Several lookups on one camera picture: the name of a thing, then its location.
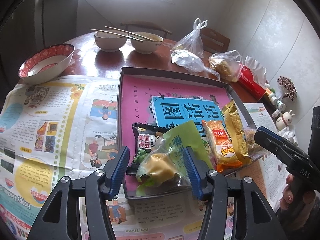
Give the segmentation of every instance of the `newspaper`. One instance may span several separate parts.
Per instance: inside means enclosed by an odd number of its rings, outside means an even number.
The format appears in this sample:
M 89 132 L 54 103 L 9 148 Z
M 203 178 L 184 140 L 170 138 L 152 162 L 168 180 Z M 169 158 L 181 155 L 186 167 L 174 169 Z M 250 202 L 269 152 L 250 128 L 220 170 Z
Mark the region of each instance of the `newspaper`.
M 278 134 L 273 119 L 266 111 L 263 103 L 244 103 L 257 127 L 264 126 Z M 289 175 L 286 165 L 275 155 L 265 155 L 250 166 L 240 170 L 237 176 L 250 176 L 265 195 L 274 211 L 279 208 L 282 191 L 286 186 L 285 179 Z
M 117 154 L 118 80 L 68 76 L 17 84 L 0 115 L 0 215 L 26 239 L 59 178 L 86 177 Z
M 65 76 L 41 85 L 17 84 L 0 115 L 0 216 L 26 239 L 57 181 L 87 177 L 117 154 L 118 80 Z M 225 238 L 231 236 L 232 198 Z M 118 240 L 196 239 L 206 202 L 191 191 L 149 200 L 106 202 Z M 88 240 L 85 200 L 81 229 Z

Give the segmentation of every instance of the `bird illustration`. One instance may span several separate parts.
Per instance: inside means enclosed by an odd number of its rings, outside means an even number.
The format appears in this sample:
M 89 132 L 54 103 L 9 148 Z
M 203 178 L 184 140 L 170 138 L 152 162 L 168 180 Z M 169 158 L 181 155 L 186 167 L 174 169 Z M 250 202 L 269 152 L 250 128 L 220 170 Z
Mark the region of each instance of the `bird illustration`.
M 164 99 L 164 94 L 162 95 L 160 92 L 158 92 L 159 93 L 159 97 L 157 97 L 157 98 L 161 98 L 161 99 Z
M 210 95 L 210 98 L 211 98 L 211 100 L 212 100 L 213 102 L 216 103 L 216 105 L 219 104 L 219 103 L 217 102 L 216 97 L 215 97 L 214 95 Z

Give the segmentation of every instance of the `chair backrest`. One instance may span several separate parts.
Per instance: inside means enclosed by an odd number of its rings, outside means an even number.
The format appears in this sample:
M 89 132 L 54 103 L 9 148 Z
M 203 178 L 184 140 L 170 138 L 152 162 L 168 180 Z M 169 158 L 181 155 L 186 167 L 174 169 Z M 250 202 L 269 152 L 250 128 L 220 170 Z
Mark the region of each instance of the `chair backrest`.
M 120 23 L 121 26 L 125 26 L 125 30 L 128 31 L 129 26 L 136 26 L 139 28 L 145 28 L 149 30 L 156 30 L 156 31 L 161 31 L 164 32 L 163 38 L 167 37 L 167 34 L 172 34 L 171 31 L 159 26 L 156 23 L 153 22 L 145 22 L 145 21 L 129 21 L 129 22 L 123 22 Z
M 230 39 L 227 37 L 207 27 L 201 29 L 200 33 L 205 51 L 211 53 L 228 51 Z

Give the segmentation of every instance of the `chopsticks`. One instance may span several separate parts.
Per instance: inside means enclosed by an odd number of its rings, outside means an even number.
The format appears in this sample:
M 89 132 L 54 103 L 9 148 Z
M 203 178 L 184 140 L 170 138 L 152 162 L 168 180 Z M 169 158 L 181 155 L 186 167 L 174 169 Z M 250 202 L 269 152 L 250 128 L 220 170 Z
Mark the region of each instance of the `chopsticks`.
M 142 35 L 139 35 L 139 34 L 136 34 L 136 33 L 131 33 L 131 32 L 129 32 L 129 31 L 125 31 L 125 30 L 121 30 L 121 29 L 117 29 L 117 28 L 109 27 L 109 26 L 105 26 L 105 27 L 106 27 L 106 28 L 113 29 L 113 30 L 117 30 L 117 31 L 122 31 L 122 32 L 124 32 L 124 33 L 129 33 L 129 34 L 131 34 L 131 35 L 135 35 L 135 36 L 138 36 L 138 37 L 140 37 L 140 38 L 144 38 L 144 39 L 146 39 L 146 40 L 148 40 L 148 41 L 154 42 L 153 39 L 147 38 L 147 37 L 145 37 L 145 36 L 142 36 Z
M 125 37 L 125 38 L 128 38 L 128 39 L 131 39 L 131 40 L 136 40 L 136 41 L 143 42 L 143 40 L 141 40 L 141 39 L 134 38 L 134 37 L 131 37 L 131 36 L 126 36 L 126 35 L 119 34 L 119 33 L 112 33 L 112 32 L 103 31 L 103 30 L 97 30 L 97 29 L 90 29 L 90 30 L 92 30 L 92 31 L 98 31 L 98 32 L 103 32 L 103 33 L 115 34 L 115 35 L 119 35 L 119 36 L 122 36 L 122 37 Z

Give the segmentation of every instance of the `pink book cover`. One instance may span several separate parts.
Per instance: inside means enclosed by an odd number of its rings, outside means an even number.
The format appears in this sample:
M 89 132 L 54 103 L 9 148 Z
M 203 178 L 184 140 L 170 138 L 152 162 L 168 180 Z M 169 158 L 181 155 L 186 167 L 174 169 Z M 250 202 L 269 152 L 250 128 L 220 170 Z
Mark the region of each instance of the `pink book cover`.
M 208 88 L 140 79 L 125 75 L 121 95 L 122 144 L 135 156 L 132 123 L 147 123 L 171 128 L 193 120 L 204 136 L 201 120 L 223 120 L 220 109 L 230 102 L 224 88 Z M 135 176 L 125 176 L 129 196 L 139 185 Z

